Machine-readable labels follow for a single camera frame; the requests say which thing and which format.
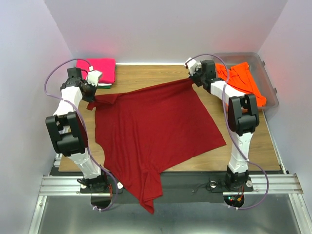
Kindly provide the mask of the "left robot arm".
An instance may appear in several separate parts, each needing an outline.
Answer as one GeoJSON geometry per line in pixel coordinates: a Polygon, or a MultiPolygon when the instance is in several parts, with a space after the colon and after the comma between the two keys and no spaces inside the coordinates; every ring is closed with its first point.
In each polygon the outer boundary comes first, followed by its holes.
{"type": "Polygon", "coordinates": [[[88,136],[82,118],[78,114],[79,103],[93,102],[102,72],[89,68],[82,77],[80,68],[69,68],[68,79],[60,88],[61,97],[57,110],[46,118],[46,127],[56,153],[71,159],[83,173],[78,179],[84,194],[103,193],[109,181],[105,173],[91,159],[88,136]]]}

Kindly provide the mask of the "dark red t shirt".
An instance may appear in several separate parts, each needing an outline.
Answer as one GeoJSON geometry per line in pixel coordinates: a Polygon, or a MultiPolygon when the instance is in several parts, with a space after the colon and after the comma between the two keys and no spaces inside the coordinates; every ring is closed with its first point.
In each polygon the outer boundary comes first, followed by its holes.
{"type": "Polygon", "coordinates": [[[95,112],[104,167],[150,213],[163,194],[163,171],[226,145],[188,78],[98,95],[87,109],[95,112]]]}

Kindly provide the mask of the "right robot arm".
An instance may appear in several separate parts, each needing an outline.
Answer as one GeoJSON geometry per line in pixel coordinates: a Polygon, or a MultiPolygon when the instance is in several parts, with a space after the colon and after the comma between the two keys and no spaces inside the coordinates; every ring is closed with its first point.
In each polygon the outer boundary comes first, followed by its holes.
{"type": "Polygon", "coordinates": [[[230,162],[224,184],[236,190],[249,180],[248,154],[250,142],[259,125],[257,105],[258,87],[251,75],[248,63],[244,62],[227,69],[213,60],[197,62],[187,59],[185,67],[190,79],[209,94],[224,102],[227,128],[232,139],[230,162]]]}

